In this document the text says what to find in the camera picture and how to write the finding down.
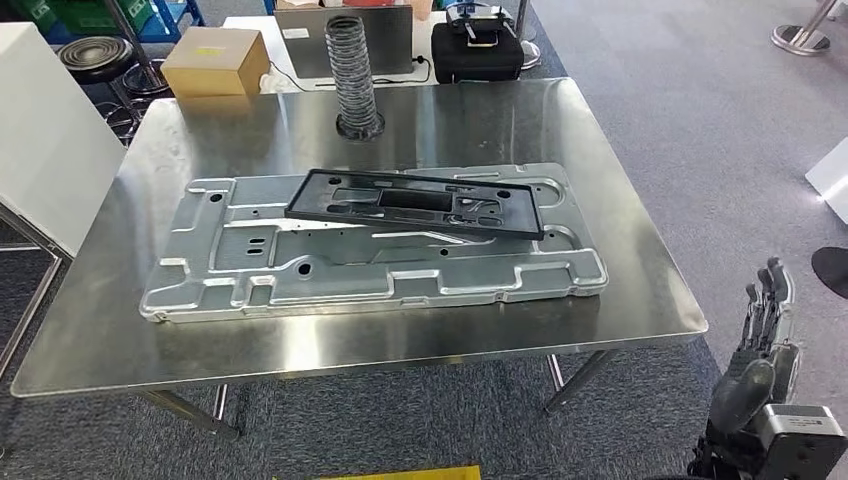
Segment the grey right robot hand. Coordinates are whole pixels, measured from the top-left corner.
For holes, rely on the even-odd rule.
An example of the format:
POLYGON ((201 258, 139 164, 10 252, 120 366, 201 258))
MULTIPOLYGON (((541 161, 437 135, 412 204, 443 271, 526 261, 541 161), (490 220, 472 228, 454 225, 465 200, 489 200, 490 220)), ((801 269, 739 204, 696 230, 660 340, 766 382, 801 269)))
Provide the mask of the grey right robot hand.
POLYGON ((778 257, 745 287, 747 312, 730 363, 713 389, 709 422, 725 434, 743 429, 768 403, 792 399, 800 362, 793 341, 794 280, 778 257))

